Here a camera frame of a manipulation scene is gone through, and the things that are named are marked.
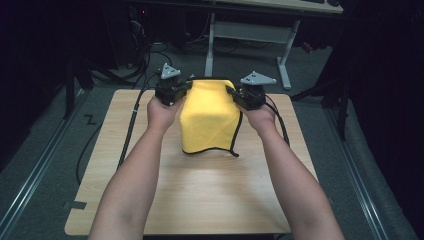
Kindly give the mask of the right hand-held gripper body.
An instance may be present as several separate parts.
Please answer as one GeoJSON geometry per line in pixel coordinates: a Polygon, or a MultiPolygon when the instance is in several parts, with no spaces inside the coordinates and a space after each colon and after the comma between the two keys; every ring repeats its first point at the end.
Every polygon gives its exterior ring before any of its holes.
{"type": "Polygon", "coordinates": [[[252,71],[240,80],[241,86],[238,91],[244,96],[249,108],[246,110],[259,109],[265,102],[265,85],[276,83],[275,78],[252,71]]]}

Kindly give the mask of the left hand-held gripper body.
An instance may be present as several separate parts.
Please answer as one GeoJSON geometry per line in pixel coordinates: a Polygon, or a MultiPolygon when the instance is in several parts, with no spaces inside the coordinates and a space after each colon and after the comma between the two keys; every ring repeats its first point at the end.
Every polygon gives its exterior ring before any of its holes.
{"type": "Polygon", "coordinates": [[[181,85],[184,82],[179,80],[181,71],[175,69],[168,63],[165,63],[162,67],[160,78],[155,87],[155,96],[167,106],[171,106],[175,101],[175,94],[178,91],[184,90],[181,85]]]}

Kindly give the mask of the yellow cloth with black trim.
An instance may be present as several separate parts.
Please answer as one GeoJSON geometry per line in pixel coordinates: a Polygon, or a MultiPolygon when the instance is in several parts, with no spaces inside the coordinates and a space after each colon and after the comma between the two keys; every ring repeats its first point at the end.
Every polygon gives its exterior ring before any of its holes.
{"type": "Polygon", "coordinates": [[[243,113],[227,90],[234,85],[230,80],[194,79],[187,92],[180,114],[182,151],[198,154],[209,150],[223,150],[238,157],[235,141],[243,120],[243,113]]]}

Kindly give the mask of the person's right hand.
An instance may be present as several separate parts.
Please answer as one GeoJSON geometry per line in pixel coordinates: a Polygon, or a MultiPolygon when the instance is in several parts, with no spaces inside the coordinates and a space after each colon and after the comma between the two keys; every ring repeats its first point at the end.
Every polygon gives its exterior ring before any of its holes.
{"type": "Polygon", "coordinates": [[[275,114],[268,106],[263,105],[256,110],[237,108],[247,116],[249,124],[259,135],[276,130],[275,114]]]}

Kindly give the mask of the person's left hand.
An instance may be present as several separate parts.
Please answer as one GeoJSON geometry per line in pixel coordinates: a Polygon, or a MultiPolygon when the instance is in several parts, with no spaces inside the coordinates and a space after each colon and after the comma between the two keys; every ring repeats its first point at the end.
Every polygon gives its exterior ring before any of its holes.
{"type": "Polygon", "coordinates": [[[171,106],[164,105],[156,96],[153,96],[147,105],[147,129],[164,134],[174,123],[176,114],[184,99],[180,99],[171,106]]]}

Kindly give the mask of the white-legged desk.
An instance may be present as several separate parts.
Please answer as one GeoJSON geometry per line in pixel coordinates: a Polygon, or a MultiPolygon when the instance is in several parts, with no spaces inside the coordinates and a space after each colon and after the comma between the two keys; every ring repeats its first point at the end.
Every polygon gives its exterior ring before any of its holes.
{"type": "MultiPolygon", "coordinates": [[[[234,6],[252,7],[258,10],[264,7],[266,10],[276,10],[278,13],[294,14],[323,14],[324,16],[339,16],[343,13],[341,6],[333,7],[327,0],[324,4],[300,0],[211,0],[213,6],[232,4],[234,6]]],[[[289,26],[277,26],[250,21],[249,23],[237,22],[236,20],[216,20],[215,14],[210,14],[208,52],[205,62],[204,74],[211,76],[214,67],[214,41],[216,38],[247,40],[283,44],[282,54],[276,58],[280,74],[281,84],[285,90],[292,88],[286,68],[290,50],[295,40],[301,20],[295,17],[289,26]]]]}

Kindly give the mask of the dark metal stand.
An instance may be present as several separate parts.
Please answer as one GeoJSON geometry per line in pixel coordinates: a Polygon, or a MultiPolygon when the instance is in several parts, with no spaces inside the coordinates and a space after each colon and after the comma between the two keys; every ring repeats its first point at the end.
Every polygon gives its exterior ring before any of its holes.
{"type": "Polygon", "coordinates": [[[345,141],[346,119],[348,117],[347,108],[352,84],[351,78],[335,78],[291,96],[292,101],[299,101],[308,96],[322,96],[321,106],[323,108],[338,108],[336,119],[336,130],[339,137],[345,141]]]}
{"type": "Polygon", "coordinates": [[[76,107],[76,84],[79,84],[79,87],[83,90],[91,90],[94,87],[89,61],[80,56],[71,57],[66,65],[65,119],[71,116],[76,107]]]}

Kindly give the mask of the grey tape piece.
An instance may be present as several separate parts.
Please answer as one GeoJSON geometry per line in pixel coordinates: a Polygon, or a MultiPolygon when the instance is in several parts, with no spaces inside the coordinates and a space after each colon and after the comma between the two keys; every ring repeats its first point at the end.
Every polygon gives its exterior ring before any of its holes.
{"type": "Polygon", "coordinates": [[[80,201],[65,201],[63,204],[64,209],[80,209],[84,210],[86,207],[86,202],[80,202],[80,201]]]}

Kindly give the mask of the metal floor rail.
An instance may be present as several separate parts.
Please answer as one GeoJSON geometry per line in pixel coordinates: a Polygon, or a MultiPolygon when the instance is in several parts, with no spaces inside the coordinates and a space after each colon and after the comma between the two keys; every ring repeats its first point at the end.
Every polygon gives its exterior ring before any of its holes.
{"type": "Polygon", "coordinates": [[[380,216],[377,212],[374,201],[369,194],[363,178],[356,166],[353,155],[348,147],[348,144],[339,134],[337,129],[337,120],[332,110],[324,109],[324,114],[327,121],[332,127],[332,132],[342,151],[345,164],[347,167],[347,175],[350,178],[351,185],[356,193],[357,199],[361,206],[362,212],[372,232],[374,240],[389,240],[385,227],[382,224],[380,216]]]}
{"type": "Polygon", "coordinates": [[[28,202],[33,196],[43,176],[45,175],[48,167],[50,166],[53,155],[63,139],[72,119],[76,112],[79,110],[81,105],[86,101],[89,96],[88,91],[80,90],[76,95],[76,102],[71,108],[69,113],[65,114],[65,117],[61,119],[57,129],[49,139],[49,142],[44,147],[41,155],[37,162],[29,173],[25,182],[19,188],[19,192],[15,195],[13,202],[10,204],[7,212],[3,215],[0,220],[0,240],[7,240],[11,234],[16,222],[22,215],[28,202]]]}

